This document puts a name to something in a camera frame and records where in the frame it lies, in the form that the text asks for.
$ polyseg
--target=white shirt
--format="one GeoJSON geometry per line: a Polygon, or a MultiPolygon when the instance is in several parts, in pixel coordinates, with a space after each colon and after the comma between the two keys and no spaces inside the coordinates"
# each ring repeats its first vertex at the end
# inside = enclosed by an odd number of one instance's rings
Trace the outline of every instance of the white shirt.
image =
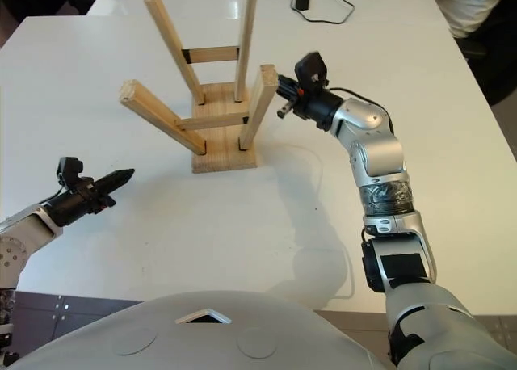
{"type": "Polygon", "coordinates": [[[467,37],[486,20],[499,0],[436,0],[455,37],[467,37]]]}

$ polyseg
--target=cable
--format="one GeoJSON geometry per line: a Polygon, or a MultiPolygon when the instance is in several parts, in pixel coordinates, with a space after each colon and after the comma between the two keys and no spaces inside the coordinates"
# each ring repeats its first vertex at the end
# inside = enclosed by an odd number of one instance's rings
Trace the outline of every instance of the cable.
{"type": "Polygon", "coordinates": [[[308,21],[309,23],[325,23],[325,24],[333,24],[333,25],[341,25],[343,23],[345,23],[348,18],[351,16],[352,13],[354,13],[355,11],[355,5],[352,4],[351,2],[347,1],[347,0],[341,0],[343,2],[345,2],[346,4],[348,4],[352,9],[350,12],[348,12],[348,14],[345,16],[345,18],[341,21],[330,21],[330,20],[320,20],[320,19],[308,19],[307,17],[305,17],[305,15],[303,13],[301,13],[301,11],[297,10],[295,7],[294,7],[294,0],[291,0],[291,9],[293,11],[295,11],[297,14],[299,14],[305,21],[308,21]]]}
{"type": "Polygon", "coordinates": [[[49,196],[48,198],[43,199],[43,200],[41,200],[40,202],[38,202],[38,204],[45,203],[46,201],[51,200],[52,198],[55,198],[56,196],[58,196],[59,194],[61,194],[61,191],[63,191],[63,187],[61,187],[61,188],[59,189],[59,191],[58,191],[58,192],[56,192],[54,195],[49,196]]]}
{"type": "Polygon", "coordinates": [[[393,123],[391,121],[391,116],[389,115],[388,111],[385,109],[384,106],[380,105],[379,103],[375,102],[375,101],[372,101],[371,99],[368,99],[360,94],[357,94],[356,92],[352,91],[352,90],[348,90],[348,89],[344,89],[342,87],[332,87],[329,89],[329,91],[343,91],[345,93],[348,93],[348,94],[351,94],[351,95],[354,95],[356,98],[359,98],[361,100],[363,100],[364,102],[368,102],[368,103],[371,103],[372,105],[375,105],[377,107],[380,107],[382,110],[385,111],[386,115],[388,116],[388,120],[389,120],[389,131],[392,133],[392,134],[395,134],[395,132],[393,131],[393,123]]]}
{"type": "Polygon", "coordinates": [[[364,237],[365,234],[366,234],[366,227],[363,227],[363,229],[361,230],[361,239],[363,240],[363,243],[366,243],[366,238],[364,237]]]}

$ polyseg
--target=person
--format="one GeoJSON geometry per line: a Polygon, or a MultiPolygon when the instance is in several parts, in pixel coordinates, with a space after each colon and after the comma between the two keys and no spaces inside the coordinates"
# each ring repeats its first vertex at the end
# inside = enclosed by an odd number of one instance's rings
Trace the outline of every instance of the person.
{"type": "Polygon", "coordinates": [[[469,59],[477,84],[493,106],[517,88],[517,0],[436,0],[458,44],[486,55],[469,59]]]}
{"type": "Polygon", "coordinates": [[[499,0],[436,0],[451,33],[465,38],[475,32],[498,4],[499,0]]]}

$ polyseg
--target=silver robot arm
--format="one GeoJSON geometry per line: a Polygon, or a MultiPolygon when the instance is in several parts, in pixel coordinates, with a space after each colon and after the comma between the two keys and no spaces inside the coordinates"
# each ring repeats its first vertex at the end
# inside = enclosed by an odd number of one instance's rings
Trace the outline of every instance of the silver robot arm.
{"type": "Polygon", "coordinates": [[[0,364],[18,359],[16,354],[2,349],[12,343],[12,312],[19,276],[31,254],[61,234],[63,229],[38,204],[0,224],[0,364]]]}
{"type": "Polygon", "coordinates": [[[0,368],[19,357],[4,351],[12,343],[15,289],[29,257],[63,234],[63,227],[116,202],[108,195],[126,184],[134,170],[117,170],[94,181],[78,177],[82,162],[62,158],[57,168],[61,190],[0,223],[0,368]]]}
{"type": "Polygon", "coordinates": [[[316,121],[349,153],[365,214],[364,270],[368,286],[386,295],[393,363],[400,369],[517,368],[517,357],[497,344],[449,291],[435,285],[435,260],[414,210],[388,112],[348,90],[327,90],[319,53],[304,57],[295,72],[299,82],[279,76],[277,93],[288,104],[278,115],[284,118],[292,109],[316,121]],[[332,90],[361,100],[343,100],[332,90]]]}

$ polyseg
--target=black tape wrap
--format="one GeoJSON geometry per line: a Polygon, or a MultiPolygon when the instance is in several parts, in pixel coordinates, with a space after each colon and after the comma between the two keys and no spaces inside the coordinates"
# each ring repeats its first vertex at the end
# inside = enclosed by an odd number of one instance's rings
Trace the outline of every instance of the black tape wrap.
{"type": "Polygon", "coordinates": [[[413,212],[413,193],[409,182],[387,182],[359,188],[367,216],[399,215],[413,212]]]}

